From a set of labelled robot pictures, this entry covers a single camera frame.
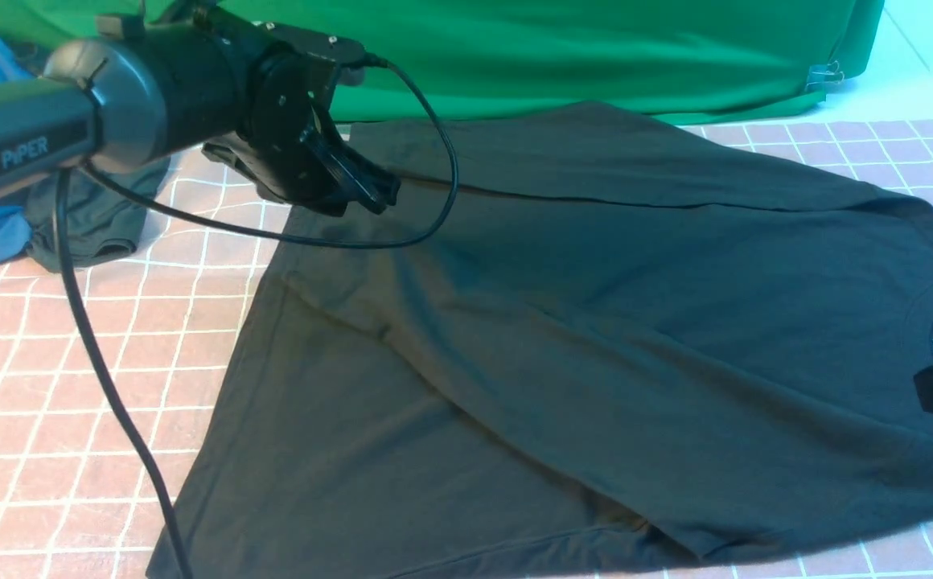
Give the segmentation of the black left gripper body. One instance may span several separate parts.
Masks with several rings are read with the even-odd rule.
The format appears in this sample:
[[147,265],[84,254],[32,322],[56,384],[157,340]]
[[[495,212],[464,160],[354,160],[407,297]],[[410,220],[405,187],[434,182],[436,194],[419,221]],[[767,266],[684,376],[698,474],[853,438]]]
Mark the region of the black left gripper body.
[[304,207],[309,158],[302,139],[310,133],[341,137],[331,100],[346,73],[351,85],[361,81],[366,48],[283,23],[258,23],[256,30],[270,45],[251,73],[245,120],[236,131],[206,142],[203,154],[256,184],[265,200]]

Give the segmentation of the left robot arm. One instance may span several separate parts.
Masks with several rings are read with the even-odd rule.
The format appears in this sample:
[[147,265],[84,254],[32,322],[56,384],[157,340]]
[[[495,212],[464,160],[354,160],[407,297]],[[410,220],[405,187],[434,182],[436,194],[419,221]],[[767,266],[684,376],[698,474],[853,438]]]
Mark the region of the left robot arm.
[[146,25],[102,14],[63,44],[43,76],[0,84],[0,197],[91,162],[135,172],[193,146],[276,203],[341,216],[381,213],[400,180],[340,136],[331,97],[375,56],[363,45],[218,6]]

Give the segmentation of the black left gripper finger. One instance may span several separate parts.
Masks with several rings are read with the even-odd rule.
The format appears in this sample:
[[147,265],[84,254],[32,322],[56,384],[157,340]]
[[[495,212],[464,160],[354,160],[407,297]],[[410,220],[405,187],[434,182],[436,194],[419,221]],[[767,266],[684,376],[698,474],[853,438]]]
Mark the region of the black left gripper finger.
[[327,216],[344,216],[348,205],[359,204],[381,214],[397,204],[401,179],[357,153],[344,139],[307,134],[308,194],[302,206]]

